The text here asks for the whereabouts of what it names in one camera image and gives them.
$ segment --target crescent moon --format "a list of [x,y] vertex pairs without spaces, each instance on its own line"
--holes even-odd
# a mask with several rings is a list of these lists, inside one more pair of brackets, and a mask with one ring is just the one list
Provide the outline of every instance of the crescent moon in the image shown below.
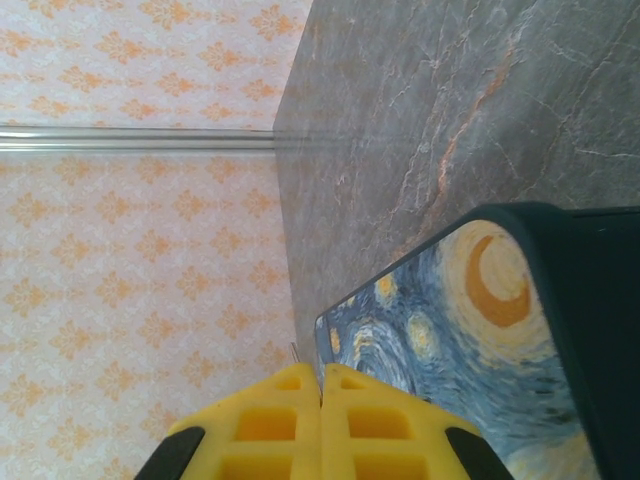
[[480,258],[492,241],[493,237],[487,235],[473,247],[467,264],[465,286],[471,303],[484,318],[500,328],[506,328],[527,317],[531,308],[531,292],[527,282],[518,296],[510,300],[502,300],[489,291],[480,274]]

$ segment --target wall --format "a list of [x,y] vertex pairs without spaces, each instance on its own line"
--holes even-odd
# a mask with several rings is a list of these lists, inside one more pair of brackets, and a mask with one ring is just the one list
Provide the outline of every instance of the wall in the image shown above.
[[12,0],[0,124],[271,130],[311,0]]
[[273,156],[0,160],[0,478],[132,478],[290,363]]

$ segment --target orange damask pattern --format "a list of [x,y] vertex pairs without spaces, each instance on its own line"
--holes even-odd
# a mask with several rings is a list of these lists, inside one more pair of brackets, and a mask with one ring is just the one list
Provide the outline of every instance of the orange damask pattern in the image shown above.
[[269,130],[311,1],[5,2],[0,124]]
[[278,198],[272,156],[0,158],[0,478],[132,478],[289,361]]

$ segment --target gray marble countertop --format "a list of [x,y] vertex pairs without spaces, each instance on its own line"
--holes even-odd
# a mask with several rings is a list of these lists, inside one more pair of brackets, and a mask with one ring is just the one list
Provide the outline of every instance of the gray marble countertop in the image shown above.
[[299,350],[472,207],[640,205],[640,0],[316,0],[275,123]]

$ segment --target swirling blue pattern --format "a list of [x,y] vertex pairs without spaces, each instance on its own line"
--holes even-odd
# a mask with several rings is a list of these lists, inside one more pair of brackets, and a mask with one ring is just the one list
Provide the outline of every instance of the swirling blue pattern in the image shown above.
[[[479,331],[488,333],[477,335],[457,320],[467,315],[460,302],[468,301],[450,286],[457,281],[451,272],[467,268],[461,235],[473,243],[489,232],[517,248],[484,223],[454,232],[326,312],[316,324],[320,363],[356,368],[468,419],[516,478],[597,478],[542,313],[527,320],[538,332],[532,342],[519,338],[519,326],[508,331],[480,319],[486,327]],[[323,345],[331,330],[339,339],[334,348]],[[496,349],[502,337],[491,337],[494,331],[512,332],[517,345]]]

